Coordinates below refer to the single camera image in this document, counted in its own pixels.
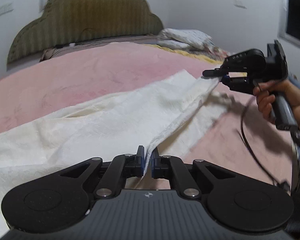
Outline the person right hand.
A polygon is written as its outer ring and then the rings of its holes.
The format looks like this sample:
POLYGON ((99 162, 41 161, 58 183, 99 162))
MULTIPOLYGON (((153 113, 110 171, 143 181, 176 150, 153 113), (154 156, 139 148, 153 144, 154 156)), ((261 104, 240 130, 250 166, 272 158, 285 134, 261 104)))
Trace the person right hand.
POLYGON ((259 83, 254 88, 253 94, 256 96, 258 110, 262 113, 263 117, 268 122, 274 124, 275 118, 271 117, 272 103, 275 101, 275 95, 271 94, 273 91, 281 92, 285 95, 300 128, 300 89, 289 80, 259 83))

